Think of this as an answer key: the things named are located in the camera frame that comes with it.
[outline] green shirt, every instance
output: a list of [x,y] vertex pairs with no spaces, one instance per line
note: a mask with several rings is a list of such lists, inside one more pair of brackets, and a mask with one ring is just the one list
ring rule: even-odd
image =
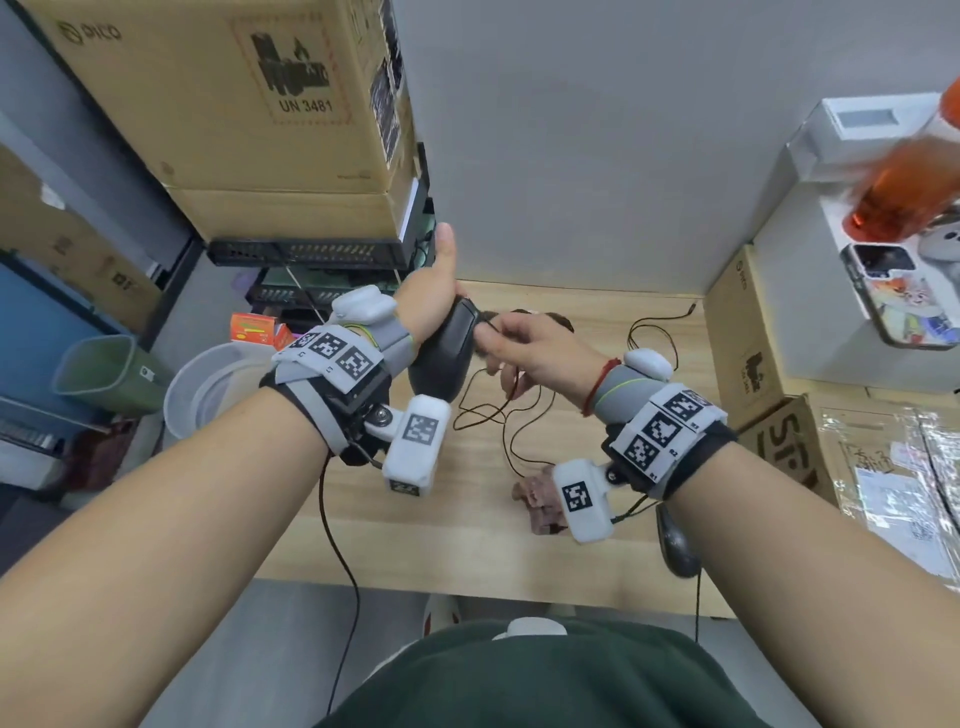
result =
[[324,720],[335,726],[768,728],[690,638],[630,622],[559,620],[563,636],[493,641],[507,622],[411,644]]

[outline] green trash bin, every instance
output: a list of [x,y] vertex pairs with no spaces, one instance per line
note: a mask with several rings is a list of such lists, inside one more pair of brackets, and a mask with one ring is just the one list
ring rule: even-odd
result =
[[51,389],[127,417],[163,408],[173,375],[127,334],[78,341],[60,360]]

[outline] smartphone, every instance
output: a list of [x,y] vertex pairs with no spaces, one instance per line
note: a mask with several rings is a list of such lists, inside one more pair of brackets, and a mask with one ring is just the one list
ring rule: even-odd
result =
[[851,243],[840,253],[860,299],[889,345],[904,349],[952,349],[960,329],[901,245]]

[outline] gray floor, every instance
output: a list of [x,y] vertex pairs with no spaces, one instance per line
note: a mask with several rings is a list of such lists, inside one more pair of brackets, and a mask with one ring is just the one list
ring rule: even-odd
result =
[[[250,310],[237,281],[242,271],[202,258],[154,352],[173,369],[228,339],[233,311]],[[159,423],[153,423],[154,430]],[[130,458],[126,469],[150,448]],[[383,659],[420,633],[423,595],[364,590],[360,626],[338,689],[355,689]],[[466,619],[513,619],[544,606],[468,598]],[[353,615],[345,587],[254,581],[147,716],[147,728],[305,728],[319,720]],[[692,636],[693,618],[625,615],[584,609],[585,617],[631,619]],[[701,620],[701,644],[724,667],[757,713],[774,728],[813,728],[813,717],[736,621]]]

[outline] orange cap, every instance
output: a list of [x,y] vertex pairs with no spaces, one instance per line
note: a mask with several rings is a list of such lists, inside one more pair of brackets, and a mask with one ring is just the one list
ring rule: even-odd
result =
[[960,129],[960,79],[957,79],[940,97],[940,115],[948,124]]

